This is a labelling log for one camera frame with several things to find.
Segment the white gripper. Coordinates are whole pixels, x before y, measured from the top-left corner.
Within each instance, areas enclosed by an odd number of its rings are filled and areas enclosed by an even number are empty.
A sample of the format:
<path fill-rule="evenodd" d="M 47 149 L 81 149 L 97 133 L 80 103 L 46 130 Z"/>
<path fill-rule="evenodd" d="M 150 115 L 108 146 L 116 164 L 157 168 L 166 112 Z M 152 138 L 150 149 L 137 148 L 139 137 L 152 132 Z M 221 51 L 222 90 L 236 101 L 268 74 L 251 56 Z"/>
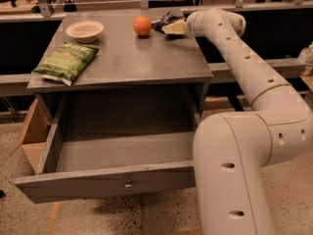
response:
<path fill-rule="evenodd" d="M 162 31 L 165 34 L 173 34 L 173 35 L 184 35 L 187 30 L 192 33 L 195 37 L 203 36 L 203 26 L 202 26 L 202 17 L 203 12 L 193 12 L 191 15 L 187 17 L 186 22 L 184 20 L 178 20 L 175 22 L 171 22 L 166 24 Z"/>

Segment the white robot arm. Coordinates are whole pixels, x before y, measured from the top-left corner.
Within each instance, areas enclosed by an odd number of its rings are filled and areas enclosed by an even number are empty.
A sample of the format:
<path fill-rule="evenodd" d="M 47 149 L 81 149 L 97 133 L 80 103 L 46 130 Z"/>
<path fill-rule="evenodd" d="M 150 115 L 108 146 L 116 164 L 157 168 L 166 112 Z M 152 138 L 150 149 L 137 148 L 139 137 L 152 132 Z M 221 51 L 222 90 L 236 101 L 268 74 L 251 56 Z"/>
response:
<path fill-rule="evenodd" d="M 241 36 L 243 16 L 193 12 L 186 29 L 222 55 L 251 109 L 211 115 L 198 126 L 194 172 L 203 235 L 275 235 L 260 170 L 311 149 L 313 113 Z"/>

